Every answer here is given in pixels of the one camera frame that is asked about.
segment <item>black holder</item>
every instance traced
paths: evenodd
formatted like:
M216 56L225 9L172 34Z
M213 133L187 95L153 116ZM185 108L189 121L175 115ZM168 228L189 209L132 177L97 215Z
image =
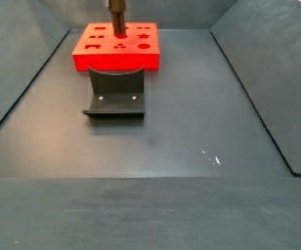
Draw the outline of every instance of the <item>black holder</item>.
M92 100L87 116L144 115L144 69L104 74L89 68Z

